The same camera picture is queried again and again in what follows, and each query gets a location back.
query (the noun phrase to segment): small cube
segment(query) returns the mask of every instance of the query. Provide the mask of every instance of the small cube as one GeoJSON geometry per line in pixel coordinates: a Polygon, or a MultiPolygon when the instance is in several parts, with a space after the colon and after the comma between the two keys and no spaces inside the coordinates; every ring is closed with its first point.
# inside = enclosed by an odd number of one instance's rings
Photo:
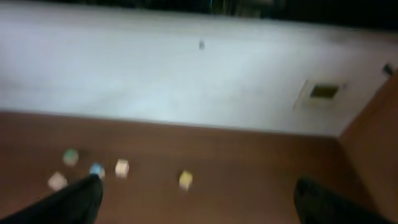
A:
{"type": "Polygon", "coordinates": [[[49,179],[49,187],[54,191],[61,190],[67,185],[67,179],[59,172],[54,173],[54,175],[49,179]]]}
{"type": "Polygon", "coordinates": [[[184,190],[189,190],[192,185],[193,176],[188,171],[183,171],[180,176],[180,187],[184,190]]]}
{"type": "Polygon", "coordinates": [[[74,149],[68,149],[62,157],[63,163],[67,166],[75,166],[79,160],[79,153],[74,149]]]}
{"type": "Polygon", "coordinates": [[[102,179],[105,177],[104,167],[101,166],[101,164],[99,164],[99,163],[94,163],[90,167],[90,174],[96,174],[96,175],[98,175],[98,177],[100,177],[100,179],[102,179]]]}
{"type": "Polygon", "coordinates": [[[114,168],[117,177],[126,178],[129,172],[129,161],[120,159],[114,168]]]}

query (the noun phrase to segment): small spot on wall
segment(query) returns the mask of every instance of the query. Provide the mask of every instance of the small spot on wall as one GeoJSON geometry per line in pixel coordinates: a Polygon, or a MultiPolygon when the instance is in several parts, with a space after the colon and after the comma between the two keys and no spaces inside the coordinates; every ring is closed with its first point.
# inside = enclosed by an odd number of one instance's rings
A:
{"type": "Polygon", "coordinates": [[[384,65],[382,71],[390,77],[394,74],[394,67],[390,63],[387,63],[384,65]]]}
{"type": "Polygon", "coordinates": [[[204,50],[205,49],[205,41],[204,40],[199,40],[199,49],[204,50]]]}

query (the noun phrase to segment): yellow cube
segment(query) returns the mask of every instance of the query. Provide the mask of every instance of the yellow cube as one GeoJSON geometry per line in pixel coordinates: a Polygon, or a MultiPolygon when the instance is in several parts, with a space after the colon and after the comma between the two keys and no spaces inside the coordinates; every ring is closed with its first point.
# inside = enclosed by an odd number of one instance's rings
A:
{"type": "Polygon", "coordinates": [[[180,176],[180,187],[184,190],[189,190],[192,185],[193,176],[188,171],[183,171],[180,176]]]}

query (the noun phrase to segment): air vent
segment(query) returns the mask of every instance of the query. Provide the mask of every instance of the air vent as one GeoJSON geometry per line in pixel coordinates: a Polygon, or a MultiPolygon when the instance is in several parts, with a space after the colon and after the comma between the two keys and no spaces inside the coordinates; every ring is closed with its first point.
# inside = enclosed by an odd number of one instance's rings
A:
{"type": "Polygon", "coordinates": [[[332,109],[344,89],[345,82],[307,80],[294,108],[332,109]]]}

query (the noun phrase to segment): white cube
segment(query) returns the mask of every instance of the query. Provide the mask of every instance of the white cube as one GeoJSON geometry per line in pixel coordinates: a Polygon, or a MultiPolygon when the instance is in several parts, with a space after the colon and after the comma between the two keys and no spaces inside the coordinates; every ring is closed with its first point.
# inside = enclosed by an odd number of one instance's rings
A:
{"type": "Polygon", "coordinates": [[[66,178],[59,172],[54,173],[49,179],[49,187],[54,191],[61,190],[68,185],[66,178]]]}
{"type": "Polygon", "coordinates": [[[117,177],[126,178],[127,173],[129,172],[129,161],[124,159],[118,160],[114,172],[116,173],[117,177]]]}

